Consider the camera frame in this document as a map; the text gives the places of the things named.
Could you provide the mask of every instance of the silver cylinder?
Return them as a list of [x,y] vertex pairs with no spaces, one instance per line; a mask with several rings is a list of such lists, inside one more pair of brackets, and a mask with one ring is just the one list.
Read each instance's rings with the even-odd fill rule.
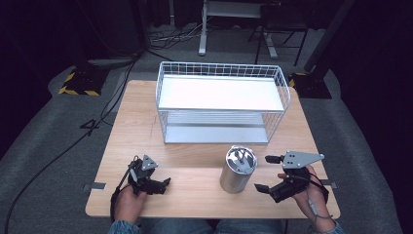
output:
[[228,151],[226,164],[222,169],[220,183],[228,193],[239,193],[257,166],[257,159],[251,149],[234,145]]

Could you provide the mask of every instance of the wire rack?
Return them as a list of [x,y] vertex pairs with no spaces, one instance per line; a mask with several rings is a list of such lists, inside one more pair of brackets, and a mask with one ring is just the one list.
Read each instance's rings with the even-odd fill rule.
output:
[[156,102],[165,143],[268,143],[290,93],[276,65],[164,61]]

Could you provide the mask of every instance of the desk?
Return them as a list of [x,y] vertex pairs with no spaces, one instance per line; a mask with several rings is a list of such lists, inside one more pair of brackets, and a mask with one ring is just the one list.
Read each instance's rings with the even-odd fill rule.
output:
[[[200,49],[198,54],[204,56],[207,53],[207,17],[236,17],[236,18],[253,18],[259,19],[261,14],[259,8],[262,4],[259,3],[240,3],[240,2],[215,2],[204,0],[203,6],[203,28],[201,31]],[[278,57],[274,48],[271,34],[266,34],[265,42],[268,52],[272,59]]]
[[[92,190],[86,213],[109,216],[110,197],[134,155],[147,154],[159,167],[152,178],[171,177],[164,195],[148,196],[141,216],[204,218],[305,218],[295,201],[278,204],[255,190],[254,183],[274,186],[282,180],[280,165],[267,164],[268,154],[286,150],[317,152],[298,96],[291,89],[291,105],[268,145],[246,145],[257,156],[258,166],[243,192],[229,194],[219,183],[225,155],[232,144],[164,144],[155,103],[154,81],[130,81],[107,142],[95,182],[106,183],[104,190]],[[322,162],[314,163],[321,179],[326,179]],[[340,215],[330,187],[327,207]]]

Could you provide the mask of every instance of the person's left hand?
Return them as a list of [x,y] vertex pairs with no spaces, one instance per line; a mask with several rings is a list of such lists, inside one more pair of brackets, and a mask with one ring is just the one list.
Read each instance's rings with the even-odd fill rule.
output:
[[146,192],[140,192],[138,196],[136,196],[131,186],[125,187],[116,200],[115,220],[125,220],[130,223],[136,223],[142,211],[146,196]]

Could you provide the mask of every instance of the chair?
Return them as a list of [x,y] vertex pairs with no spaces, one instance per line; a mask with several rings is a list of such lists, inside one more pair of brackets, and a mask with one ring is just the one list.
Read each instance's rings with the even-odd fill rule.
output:
[[[260,14],[261,18],[259,25],[254,29],[248,39],[248,41],[251,40],[252,36],[257,31],[257,28],[260,26],[261,30],[259,35],[258,48],[255,55],[255,64],[258,62],[261,42],[264,39],[264,34],[287,32],[289,33],[289,36],[282,43],[282,46],[284,48],[299,48],[297,57],[294,62],[294,66],[297,65],[309,30],[309,26],[307,24],[309,17],[304,16],[302,11],[297,6],[295,6],[294,2],[292,1],[277,1],[262,5],[260,7]],[[285,46],[286,42],[292,37],[292,35],[294,35],[295,32],[304,32],[300,46]]]

